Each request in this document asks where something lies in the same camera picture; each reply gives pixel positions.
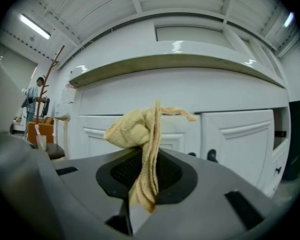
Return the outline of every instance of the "ceiling light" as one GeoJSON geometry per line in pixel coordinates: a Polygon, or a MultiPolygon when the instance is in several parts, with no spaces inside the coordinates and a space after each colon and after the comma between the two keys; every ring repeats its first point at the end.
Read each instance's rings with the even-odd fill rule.
{"type": "Polygon", "coordinates": [[[32,28],[35,32],[37,32],[38,34],[40,34],[41,36],[43,36],[45,39],[49,39],[50,38],[50,34],[43,30],[40,26],[38,26],[38,24],[36,24],[35,22],[33,22],[31,19],[29,19],[27,16],[25,16],[24,14],[20,15],[20,20],[26,24],[27,26],[29,26],[30,28],[32,28]]]}
{"type": "Polygon", "coordinates": [[[292,22],[292,20],[294,19],[294,13],[290,12],[288,18],[286,18],[285,22],[284,22],[284,26],[288,27],[290,25],[290,23],[292,22]]]}
{"type": "Polygon", "coordinates": [[[32,73],[31,79],[32,79],[32,77],[34,76],[36,70],[37,70],[37,66],[35,67],[35,69],[34,69],[34,71],[33,71],[33,73],[32,73]]]}

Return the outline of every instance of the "cabinet handle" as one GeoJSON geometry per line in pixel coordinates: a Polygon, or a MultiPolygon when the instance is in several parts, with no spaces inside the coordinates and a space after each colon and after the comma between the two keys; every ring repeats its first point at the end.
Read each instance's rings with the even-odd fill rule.
{"type": "Polygon", "coordinates": [[[275,169],[275,172],[278,173],[278,174],[280,174],[281,168],[282,168],[282,166],[280,166],[279,168],[276,168],[276,169],[275,169]]]}
{"type": "Polygon", "coordinates": [[[276,130],[274,132],[274,137],[287,137],[287,131],[284,130],[276,130]]]}
{"type": "Polygon", "coordinates": [[[217,151],[215,149],[210,149],[208,151],[207,159],[211,162],[218,163],[218,160],[216,159],[217,151]]]}

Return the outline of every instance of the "towel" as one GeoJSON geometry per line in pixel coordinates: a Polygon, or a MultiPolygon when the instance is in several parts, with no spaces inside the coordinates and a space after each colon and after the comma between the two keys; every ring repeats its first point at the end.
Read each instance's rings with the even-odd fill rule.
{"type": "Polygon", "coordinates": [[[159,193],[156,164],[161,140],[161,115],[182,115],[189,122],[196,121],[194,115],[178,107],[161,107],[160,100],[155,107],[133,110],[120,117],[104,134],[104,139],[122,149],[142,147],[142,168],[129,191],[129,205],[140,203],[152,213],[155,198],[159,193]]]}

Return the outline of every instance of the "cabinet door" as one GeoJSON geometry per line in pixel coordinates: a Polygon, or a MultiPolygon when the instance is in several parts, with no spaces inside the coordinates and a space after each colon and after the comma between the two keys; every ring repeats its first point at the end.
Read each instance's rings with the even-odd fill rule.
{"type": "MultiPolygon", "coordinates": [[[[80,115],[79,129],[76,129],[76,152],[71,157],[85,158],[104,155],[121,150],[121,148],[104,140],[106,130],[119,116],[113,115],[80,115]]],[[[184,116],[161,117],[160,147],[183,153],[193,152],[200,156],[201,148],[200,117],[196,122],[188,122],[184,116]]]]}
{"type": "Polygon", "coordinates": [[[208,152],[216,150],[221,165],[261,188],[264,162],[274,145],[273,111],[203,113],[201,123],[201,157],[207,159],[208,152]]]}
{"type": "Polygon", "coordinates": [[[289,140],[286,138],[273,152],[264,166],[262,191],[272,197],[281,181],[289,153],[289,140]]]}

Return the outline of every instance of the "wooden coat rack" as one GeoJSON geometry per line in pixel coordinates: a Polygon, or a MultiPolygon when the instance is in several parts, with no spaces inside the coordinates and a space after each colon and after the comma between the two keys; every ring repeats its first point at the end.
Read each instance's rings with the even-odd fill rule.
{"type": "Polygon", "coordinates": [[[58,51],[58,53],[56,54],[53,62],[51,63],[51,66],[49,67],[49,70],[48,70],[48,73],[46,74],[46,76],[44,75],[44,81],[43,81],[43,85],[42,85],[42,88],[41,88],[41,92],[40,92],[40,96],[39,96],[39,101],[38,101],[38,108],[36,110],[36,120],[35,120],[35,124],[37,125],[38,124],[38,121],[39,121],[39,111],[40,111],[40,104],[41,104],[41,98],[42,98],[42,95],[45,94],[47,91],[44,91],[45,87],[48,87],[49,85],[46,85],[46,82],[47,82],[47,79],[49,77],[49,74],[52,70],[52,68],[58,64],[58,57],[60,55],[60,53],[62,52],[62,50],[64,49],[64,45],[61,47],[61,49],[58,51]]]}

